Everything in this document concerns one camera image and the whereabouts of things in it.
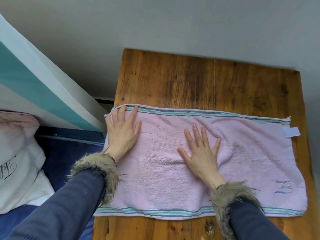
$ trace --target person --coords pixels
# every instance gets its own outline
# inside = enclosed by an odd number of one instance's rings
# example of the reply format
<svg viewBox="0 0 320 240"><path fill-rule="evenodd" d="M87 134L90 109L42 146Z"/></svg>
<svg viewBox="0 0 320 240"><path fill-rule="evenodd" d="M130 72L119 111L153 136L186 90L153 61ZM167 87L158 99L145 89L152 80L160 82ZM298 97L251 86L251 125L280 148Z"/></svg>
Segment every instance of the person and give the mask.
<svg viewBox="0 0 320 240"><path fill-rule="evenodd" d="M38 207L6 239L79 239L99 206L108 205L116 191L117 163L137 142L142 121L134 126L136 106L125 120L126 106L115 109L106 118L109 146L102 153L77 161L70 181ZM261 204L243 182L226 182L218 172L217 154L221 139L210 149L206 130L193 125L193 134L185 129L192 151L178 152L194 175L212 191L212 204L219 227L226 239L289 239L263 214Z"/></svg>

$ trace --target navy blue sweater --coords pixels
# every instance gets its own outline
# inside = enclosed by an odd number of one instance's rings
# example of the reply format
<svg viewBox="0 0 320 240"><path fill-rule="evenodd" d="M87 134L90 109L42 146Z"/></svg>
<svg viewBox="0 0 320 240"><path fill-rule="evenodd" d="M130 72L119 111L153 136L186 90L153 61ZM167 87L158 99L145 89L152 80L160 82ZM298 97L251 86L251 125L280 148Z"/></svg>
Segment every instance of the navy blue sweater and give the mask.
<svg viewBox="0 0 320 240"><path fill-rule="evenodd" d="M79 239L102 201L105 183L99 173L83 170L16 226L6 239ZM289 239L244 199L231 205L230 226L238 240Z"/></svg>

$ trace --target wooden tabletop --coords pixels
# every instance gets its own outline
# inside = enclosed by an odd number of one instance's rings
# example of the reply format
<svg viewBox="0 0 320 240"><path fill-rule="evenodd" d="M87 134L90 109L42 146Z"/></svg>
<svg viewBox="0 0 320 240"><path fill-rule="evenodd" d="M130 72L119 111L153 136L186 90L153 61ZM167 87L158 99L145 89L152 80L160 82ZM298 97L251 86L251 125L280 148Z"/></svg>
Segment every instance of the wooden tabletop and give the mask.
<svg viewBox="0 0 320 240"><path fill-rule="evenodd" d="M122 104L274 118L292 116L291 126L298 126L301 132L301 136L292 138L292 144L297 166L306 181L308 209L302 217L270 219L290 239L320 239L317 193L298 71L125 49L114 105ZM206 240L222 236L212 217L184 221L96 217L92 238Z"/></svg>

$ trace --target teal stripe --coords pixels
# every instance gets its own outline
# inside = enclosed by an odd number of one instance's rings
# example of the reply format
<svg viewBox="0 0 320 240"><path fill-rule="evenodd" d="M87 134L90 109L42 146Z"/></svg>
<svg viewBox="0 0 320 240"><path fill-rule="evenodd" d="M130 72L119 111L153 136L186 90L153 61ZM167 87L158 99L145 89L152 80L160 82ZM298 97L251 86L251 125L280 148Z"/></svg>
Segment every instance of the teal stripe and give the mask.
<svg viewBox="0 0 320 240"><path fill-rule="evenodd" d="M133 107L127 107L127 111L132 111ZM157 115L168 115L168 116L201 116L205 118L214 118L214 117L239 117L243 119L250 118L249 116L244 116L237 113L219 113L219 114L207 114L207 113L201 113L201 112L164 112L164 111L157 111L152 109L138 109L139 112L142 113L148 113L148 114L157 114ZM268 123L281 123L283 125L290 125L290 121L282 121L277 119L250 119L250 121L260 123L260 124L268 124Z"/></svg>
<svg viewBox="0 0 320 240"><path fill-rule="evenodd" d="M101 131L66 105L1 42L0 83L70 124L88 131Z"/></svg>
<svg viewBox="0 0 320 240"><path fill-rule="evenodd" d="M266 214L283 214L283 215L293 215L293 216L300 216L304 213L304 211L296 211L296 210L283 210L283 209L273 209L273 208L263 208ZM196 212L188 212L183 210L135 210L133 208L127 208L127 209L114 209L114 208L99 208L96 210L97 214L100 213L118 213L118 214L142 214L142 215L150 215L150 216L158 216L158 215L166 215L168 217L170 216L198 216L201 215L202 212L210 212L214 213L213 207L203 207L200 210Z"/></svg>

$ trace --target brown fur trim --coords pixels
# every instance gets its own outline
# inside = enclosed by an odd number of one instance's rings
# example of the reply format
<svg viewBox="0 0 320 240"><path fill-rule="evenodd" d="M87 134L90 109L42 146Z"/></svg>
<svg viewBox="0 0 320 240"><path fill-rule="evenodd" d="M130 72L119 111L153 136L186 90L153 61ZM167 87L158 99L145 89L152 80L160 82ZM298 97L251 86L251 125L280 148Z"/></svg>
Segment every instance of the brown fur trim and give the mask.
<svg viewBox="0 0 320 240"><path fill-rule="evenodd" d="M105 177L106 194L104 195L100 207L107 206L113 200L113 196L119 183L116 162L109 154L104 154L103 152L85 155L73 165L71 175L68 177L71 179L85 169L94 169Z"/></svg>
<svg viewBox="0 0 320 240"><path fill-rule="evenodd" d="M232 203L239 201L240 198L245 198L256 208L263 211L259 200L252 192L251 188L244 185L244 182L232 182L220 185L211 198L221 234L226 240L236 239L233 230L229 225L229 212Z"/></svg>

